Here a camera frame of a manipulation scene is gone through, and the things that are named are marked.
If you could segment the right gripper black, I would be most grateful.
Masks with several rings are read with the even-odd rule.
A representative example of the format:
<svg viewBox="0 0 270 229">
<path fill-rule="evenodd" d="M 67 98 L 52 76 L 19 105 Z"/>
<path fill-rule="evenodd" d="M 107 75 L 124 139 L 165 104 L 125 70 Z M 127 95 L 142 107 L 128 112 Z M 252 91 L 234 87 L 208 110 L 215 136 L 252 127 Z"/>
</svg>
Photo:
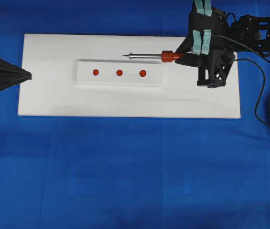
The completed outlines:
<svg viewBox="0 0 270 229">
<path fill-rule="evenodd" d="M 185 55 L 175 63 L 191 67 L 206 66 L 212 35 L 224 35 L 228 30 L 226 15 L 226 12 L 213 7 L 210 0 L 194 0 L 189 18 L 189 35 L 175 51 Z"/>
</svg>

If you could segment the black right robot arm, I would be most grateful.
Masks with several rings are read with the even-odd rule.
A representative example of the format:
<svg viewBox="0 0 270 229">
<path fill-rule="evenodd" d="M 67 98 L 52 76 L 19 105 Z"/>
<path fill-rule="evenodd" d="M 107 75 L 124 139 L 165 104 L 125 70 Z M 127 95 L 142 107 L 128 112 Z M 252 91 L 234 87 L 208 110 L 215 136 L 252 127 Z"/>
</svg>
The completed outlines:
<svg viewBox="0 0 270 229">
<path fill-rule="evenodd" d="M 236 52 L 252 52 L 266 60 L 270 56 L 270 17 L 245 15 L 229 24 L 233 15 L 212 7 L 209 0 L 193 1 L 188 35 L 175 51 L 175 62 L 227 68 Z"/>
</svg>

